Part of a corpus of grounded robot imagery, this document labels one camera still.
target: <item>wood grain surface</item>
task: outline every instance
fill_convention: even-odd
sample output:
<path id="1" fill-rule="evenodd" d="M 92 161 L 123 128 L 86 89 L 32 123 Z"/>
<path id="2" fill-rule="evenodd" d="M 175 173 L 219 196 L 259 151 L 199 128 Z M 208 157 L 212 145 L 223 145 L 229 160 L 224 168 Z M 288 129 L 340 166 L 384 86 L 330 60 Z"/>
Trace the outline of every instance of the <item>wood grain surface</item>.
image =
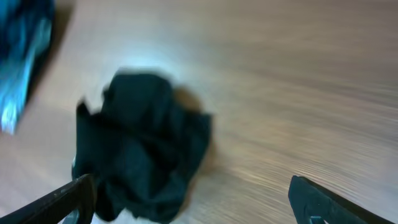
<path id="1" fill-rule="evenodd" d="M 98 108 L 129 67 L 164 72 L 214 114 L 210 162 L 175 223 L 295 223 L 293 175 L 398 223 L 397 1 L 58 7 L 71 9 L 58 50 L 17 134 L 0 135 L 0 215 L 70 181 L 77 101 Z M 116 220 L 134 222 L 128 212 Z"/>

